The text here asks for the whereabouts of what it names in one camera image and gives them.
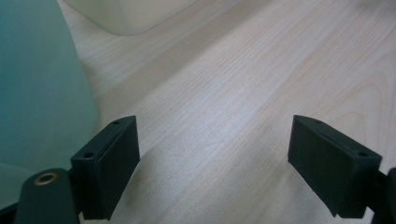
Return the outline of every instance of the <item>light wood tabletop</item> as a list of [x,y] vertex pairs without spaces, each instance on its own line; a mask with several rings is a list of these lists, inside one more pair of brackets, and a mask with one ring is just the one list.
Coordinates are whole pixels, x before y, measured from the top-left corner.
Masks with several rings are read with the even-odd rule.
[[332,217],[288,163],[290,129],[320,119],[396,166],[396,1],[198,0],[130,36],[59,1],[94,132],[137,117],[142,160],[110,223],[371,222]]

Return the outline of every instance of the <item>light blue container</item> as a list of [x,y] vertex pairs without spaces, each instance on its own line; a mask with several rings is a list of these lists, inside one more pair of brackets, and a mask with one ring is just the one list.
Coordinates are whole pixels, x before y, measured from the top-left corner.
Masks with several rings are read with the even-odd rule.
[[69,168],[96,118],[57,1],[0,1],[0,209],[30,175]]

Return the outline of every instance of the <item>table surface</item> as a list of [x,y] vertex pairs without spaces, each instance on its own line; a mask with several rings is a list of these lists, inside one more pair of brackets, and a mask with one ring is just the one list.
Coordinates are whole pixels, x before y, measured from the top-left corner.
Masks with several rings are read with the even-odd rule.
[[332,217],[287,153],[298,114],[396,166],[394,0],[198,0],[131,36],[60,5],[95,132],[137,116],[142,160],[110,223],[370,223]]

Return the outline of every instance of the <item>white plastic bin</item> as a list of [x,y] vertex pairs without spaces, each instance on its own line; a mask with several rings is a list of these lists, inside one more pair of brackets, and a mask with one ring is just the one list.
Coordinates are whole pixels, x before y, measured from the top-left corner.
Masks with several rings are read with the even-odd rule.
[[58,2],[0,1],[0,209],[30,175],[70,168],[96,118]]
[[196,0],[65,0],[115,35],[135,35],[166,20]]

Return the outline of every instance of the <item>dark object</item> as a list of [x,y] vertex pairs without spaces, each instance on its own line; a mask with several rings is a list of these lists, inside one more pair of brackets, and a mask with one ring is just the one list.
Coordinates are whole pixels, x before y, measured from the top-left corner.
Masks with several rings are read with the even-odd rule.
[[110,219],[140,161],[135,117],[107,125],[71,161],[69,172],[51,169],[26,180],[0,223],[79,223],[79,212]]
[[369,206],[372,223],[395,223],[396,170],[382,174],[381,160],[329,125],[294,116],[289,162],[334,216],[362,218]]

